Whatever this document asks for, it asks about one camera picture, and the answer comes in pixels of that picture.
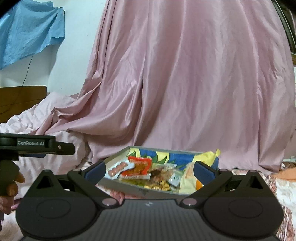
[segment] finger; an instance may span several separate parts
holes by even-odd
[[[11,213],[11,207],[4,207],[0,205],[0,211],[5,213],[6,215],[9,215]]]
[[[18,193],[18,187],[16,183],[9,184],[6,188],[7,195],[10,197],[14,197]]]
[[[0,206],[11,207],[14,203],[14,197],[0,196]]]
[[[24,183],[26,180],[25,180],[25,177],[19,172],[19,174],[15,178],[15,181],[18,183]]]

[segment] white packet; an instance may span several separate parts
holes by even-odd
[[[183,174],[179,172],[174,172],[173,175],[168,180],[168,183],[173,185],[175,188],[178,187]]]
[[[127,164],[127,166],[124,167],[122,170],[119,170],[118,172],[116,172],[115,176],[111,177],[108,172],[111,171],[113,168],[117,167],[118,165],[120,165],[122,162],[125,162]],[[126,158],[125,160],[116,162],[112,167],[108,168],[106,170],[105,178],[108,178],[108,179],[111,179],[111,180],[117,179],[118,176],[120,175],[120,173],[122,173],[123,171],[129,170],[129,169],[133,169],[133,168],[135,168],[135,164],[130,162]]]
[[[176,168],[178,164],[174,164],[174,163],[165,163],[164,166],[165,167],[169,167],[171,169]]]

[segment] black handheld device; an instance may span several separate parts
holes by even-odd
[[[54,175],[44,170],[16,210],[22,241],[278,241],[283,210],[260,174],[219,171],[198,161],[204,187],[176,200],[117,200],[95,185],[106,166]]]
[[[55,136],[0,134],[0,196],[7,195],[7,186],[19,173],[18,165],[13,161],[18,161],[19,156],[42,158],[46,154],[74,155],[75,146],[57,142]],[[4,214],[0,212],[0,220],[3,219]]]

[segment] ribbed black surface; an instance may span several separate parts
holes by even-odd
[[[210,229],[195,210],[174,200],[126,200],[105,210],[86,232],[67,241],[234,241]],[[262,241],[277,241],[270,237]]]

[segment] pink satin curtain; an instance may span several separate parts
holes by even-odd
[[[294,99],[271,1],[107,0],[77,101],[37,133],[85,133],[93,161],[128,145],[219,148],[220,167],[277,171]]]

